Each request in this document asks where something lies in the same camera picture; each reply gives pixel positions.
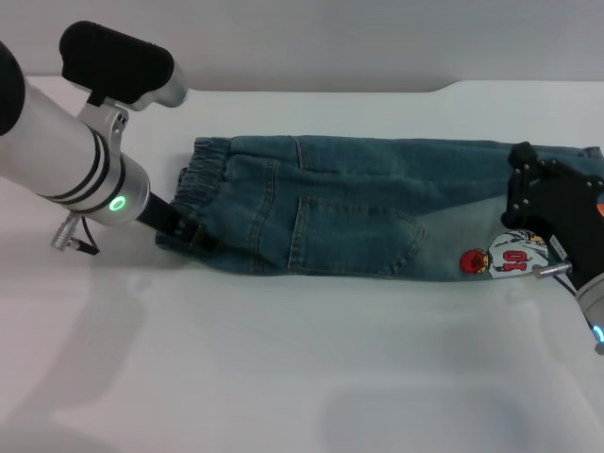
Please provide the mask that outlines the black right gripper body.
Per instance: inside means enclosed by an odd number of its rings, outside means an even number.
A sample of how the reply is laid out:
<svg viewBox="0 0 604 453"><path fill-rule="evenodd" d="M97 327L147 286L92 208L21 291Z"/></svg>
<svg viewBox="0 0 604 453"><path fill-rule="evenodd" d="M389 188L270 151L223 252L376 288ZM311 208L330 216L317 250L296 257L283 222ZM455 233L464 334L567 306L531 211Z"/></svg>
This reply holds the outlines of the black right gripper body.
<svg viewBox="0 0 604 453"><path fill-rule="evenodd" d="M510 229L544 239L558 261L572 266L577 289L603 273L603 215L597 208L603 178L585 175L556 160L510 159L506 210Z"/></svg>

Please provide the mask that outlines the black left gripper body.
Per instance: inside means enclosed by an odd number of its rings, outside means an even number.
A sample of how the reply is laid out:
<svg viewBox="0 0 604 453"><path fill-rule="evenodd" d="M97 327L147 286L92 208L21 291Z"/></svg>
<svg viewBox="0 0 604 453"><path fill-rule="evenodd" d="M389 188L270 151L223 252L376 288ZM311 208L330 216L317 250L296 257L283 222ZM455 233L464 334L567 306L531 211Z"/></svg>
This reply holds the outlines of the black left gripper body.
<svg viewBox="0 0 604 453"><path fill-rule="evenodd" d="M174 206L150 193L137 221L151 227L163 236L183 243L191 243L199 231L199 224L179 212Z"/></svg>

